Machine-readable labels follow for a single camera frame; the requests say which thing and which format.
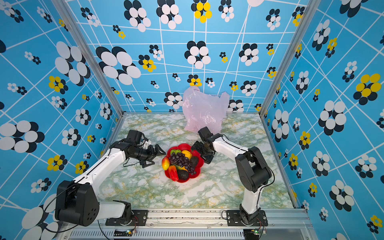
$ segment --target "green marble surface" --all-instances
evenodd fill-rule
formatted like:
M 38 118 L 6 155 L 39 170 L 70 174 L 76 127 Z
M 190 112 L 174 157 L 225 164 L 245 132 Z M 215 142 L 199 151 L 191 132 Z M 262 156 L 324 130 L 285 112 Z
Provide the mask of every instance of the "green marble surface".
M 184 130 L 185 125 L 183 114 L 128 114 L 118 139 L 135 129 L 167 151 L 200 140 L 197 133 Z M 276 180 L 263 190 L 261 207 L 293 208 L 259 115 L 227 114 L 221 133 L 244 147 L 257 146 L 274 171 Z M 244 186 L 236 163 L 225 155 L 216 153 L 211 164 L 204 164 L 201 174 L 186 183 L 168 179 L 161 160 L 156 157 L 156 164 L 144 169 L 139 164 L 117 167 L 101 184 L 99 199 L 127 201 L 132 208 L 238 208 L 242 202 Z

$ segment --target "plastic bag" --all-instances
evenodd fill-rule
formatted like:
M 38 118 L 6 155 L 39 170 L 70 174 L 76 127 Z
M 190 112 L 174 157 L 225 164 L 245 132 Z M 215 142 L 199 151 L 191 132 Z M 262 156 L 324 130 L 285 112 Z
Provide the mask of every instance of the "plastic bag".
M 219 98 L 200 92 L 196 86 L 189 87 L 183 96 L 183 113 L 187 120 L 185 130 L 198 132 L 208 127 L 213 134 L 219 133 L 228 103 L 229 94 L 226 92 Z

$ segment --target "cable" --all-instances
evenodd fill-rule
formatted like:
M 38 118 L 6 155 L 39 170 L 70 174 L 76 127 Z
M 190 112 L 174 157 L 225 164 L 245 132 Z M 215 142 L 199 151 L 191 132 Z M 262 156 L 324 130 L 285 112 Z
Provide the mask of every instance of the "cable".
M 101 233 L 104 235 L 104 237 L 105 237 L 106 239 L 110 240 L 110 239 L 104 234 L 103 230 L 101 229 L 99 220 L 97 220 L 97 223 L 99 224 L 99 229 L 100 229 Z

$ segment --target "patterned wall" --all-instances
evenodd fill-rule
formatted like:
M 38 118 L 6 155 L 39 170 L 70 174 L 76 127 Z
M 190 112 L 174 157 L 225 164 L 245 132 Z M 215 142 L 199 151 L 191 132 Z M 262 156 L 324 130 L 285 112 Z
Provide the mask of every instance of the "patterned wall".
M 58 184 L 96 162 L 117 116 L 50 0 L 0 10 L 0 239 L 52 239 Z
M 262 116 L 320 240 L 384 239 L 383 13 L 323 0 Z
M 181 111 L 198 86 L 255 112 L 308 0 L 67 1 L 127 112 Z

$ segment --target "red fruit bowl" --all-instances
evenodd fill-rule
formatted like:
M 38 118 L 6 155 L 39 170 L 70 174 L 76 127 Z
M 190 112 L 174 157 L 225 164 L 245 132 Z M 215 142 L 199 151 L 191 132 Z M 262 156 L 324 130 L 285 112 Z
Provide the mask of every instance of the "red fruit bowl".
M 195 172 L 196 172 L 196 174 L 195 174 L 195 175 L 191 175 L 191 174 L 189 174 L 189 177 L 188 177 L 187 180 L 181 180 L 181 179 L 179 179 L 179 180 L 177 180 L 177 182 L 179 182 L 179 183 L 183 183 L 183 182 L 188 181 L 188 180 L 191 179 L 191 178 L 196 178 L 196 177 L 198 177 L 198 176 L 200 175 L 200 173 L 201 173 L 201 169 L 200 169 L 200 168 L 204 165 L 204 160 L 201 158 L 200 153 L 197 152 L 196 150 L 194 150 L 193 152 L 191 152 L 191 146 L 190 146 L 189 144 L 187 144 L 187 143 L 182 143 L 182 144 L 178 145 L 177 147 L 171 147 L 171 148 L 167 151 L 167 155 L 166 155 L 167 158 L 170 157 L 170 151 L 173 150 L 173 149 L 179 149 L 179 150 L 181 150 L 181 151 L 187 150 L 187 151 L 189 151 L 190 153 L 192 153 L 192 156 L 198 157 L 198 159 L 199 159 L 199 163 L 198 163 L 198 164 L 196 165 L 196 167 L 195 167 Z M 170 179 L 168 170 L 165 170 L 164 173 L 166 174 L 167 178 Z

